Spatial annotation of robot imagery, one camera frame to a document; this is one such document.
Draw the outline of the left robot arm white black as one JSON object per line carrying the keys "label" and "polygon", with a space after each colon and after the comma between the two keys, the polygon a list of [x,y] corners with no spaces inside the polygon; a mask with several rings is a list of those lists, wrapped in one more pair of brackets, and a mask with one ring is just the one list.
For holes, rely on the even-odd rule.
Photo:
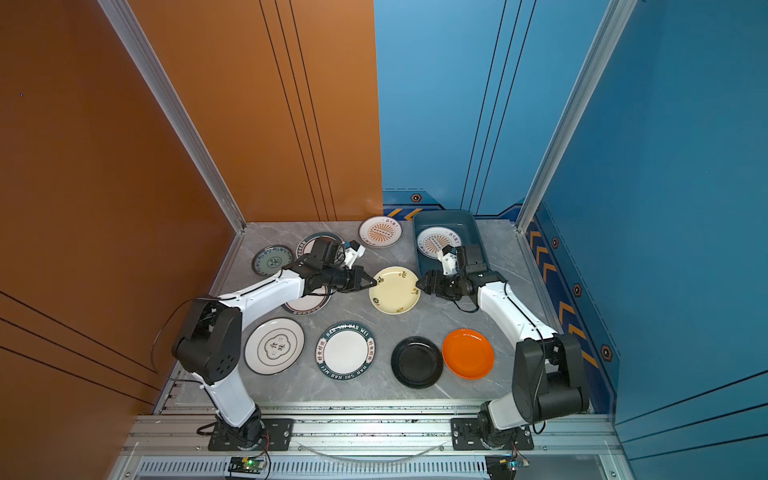
{"label": "left robot arm white black", "polygon": [[242,332],[273,309],[326,287],[330,294],[372,288],[377,281],[356,263],[365,247],[318,239],[308,254],[233,293],[195,298],[171,346],[173,357],[201,383],[219,421],[241,430],[258,424],[257,405],[238,372]]}

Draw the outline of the cream yellow plate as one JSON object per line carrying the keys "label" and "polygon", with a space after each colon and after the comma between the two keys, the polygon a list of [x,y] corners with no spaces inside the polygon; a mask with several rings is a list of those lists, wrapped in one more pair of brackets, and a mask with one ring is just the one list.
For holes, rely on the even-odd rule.
{"label": "cream yellow plate", "polygon": [[406,267],[390,266],[375,276],[376,285],[368,290],[373,307],[387,315],[400,315],[418,303],[421,290],[417,275]]}

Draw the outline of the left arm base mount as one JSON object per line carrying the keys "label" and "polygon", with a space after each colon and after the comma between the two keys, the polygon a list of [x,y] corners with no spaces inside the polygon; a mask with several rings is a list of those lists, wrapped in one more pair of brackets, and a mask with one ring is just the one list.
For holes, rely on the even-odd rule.
{"label": "left arm base mount", "polygon": [[287,451],[294,430],[294,420],[290,418],[257,418],[248,420],[241,427],[228,425],[223,419],[216,418],[210,435],[210,451]]}

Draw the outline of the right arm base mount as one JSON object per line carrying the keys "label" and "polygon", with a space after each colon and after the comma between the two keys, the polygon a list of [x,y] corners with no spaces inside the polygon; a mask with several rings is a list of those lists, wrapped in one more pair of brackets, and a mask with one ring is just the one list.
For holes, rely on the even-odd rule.
{"label": "right arm base mount", "polygon": [[450,429],[452,447],[457,451],[534,449],[532,432],[528,426],[497,430],[476,417],[456,417],[450,420]]}

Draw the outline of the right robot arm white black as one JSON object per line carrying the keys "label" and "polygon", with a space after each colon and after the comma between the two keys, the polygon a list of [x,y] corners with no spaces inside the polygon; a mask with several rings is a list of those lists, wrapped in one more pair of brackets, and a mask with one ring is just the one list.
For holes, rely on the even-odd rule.
{"label": "right robot arm white black", "polygon": [[440,267],[423,274],[417,287],[453,303],[469,298],[515,350],[511,392],[485,402],[478,413],[485,441],[499,444],[524,426],[587,412],[590,391],[578,337],[558,333],[526,307],[488,268],[479,245],[446,246],[437,260]]}

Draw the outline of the white orange sunburst plate front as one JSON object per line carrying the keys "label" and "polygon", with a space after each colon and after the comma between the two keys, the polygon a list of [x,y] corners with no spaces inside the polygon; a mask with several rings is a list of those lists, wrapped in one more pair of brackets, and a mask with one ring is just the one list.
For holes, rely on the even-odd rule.
{"label": "white orange sunburst plate front", "polygon": [[427,258],[438,260],[437,254],[446,245],[460,247],[462,240],[452,229],[434,226],[422,230],[417,236],[417,248]]}

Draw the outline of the black plate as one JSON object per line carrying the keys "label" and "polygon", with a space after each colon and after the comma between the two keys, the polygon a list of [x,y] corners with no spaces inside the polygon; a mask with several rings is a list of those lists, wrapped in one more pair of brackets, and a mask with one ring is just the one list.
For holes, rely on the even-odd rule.
{"label": "black plate", "polygon": [[395,346],[390,366],[401,384],[412,389],[425,389],[440,379],[444,361],[434,342],[423,336],[410,336]]}

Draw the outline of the white plate green lettered rim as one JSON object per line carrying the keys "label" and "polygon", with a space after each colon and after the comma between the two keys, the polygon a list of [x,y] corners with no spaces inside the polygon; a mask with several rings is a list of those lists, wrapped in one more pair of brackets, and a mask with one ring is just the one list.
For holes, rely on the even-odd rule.
{"label": "white plate green lettered rim", "polygon": [[363,375],[376,355],[372,330],[359,322],[342,322],[326,329],[315,346],[315,363],[331,380],[348,381]]}

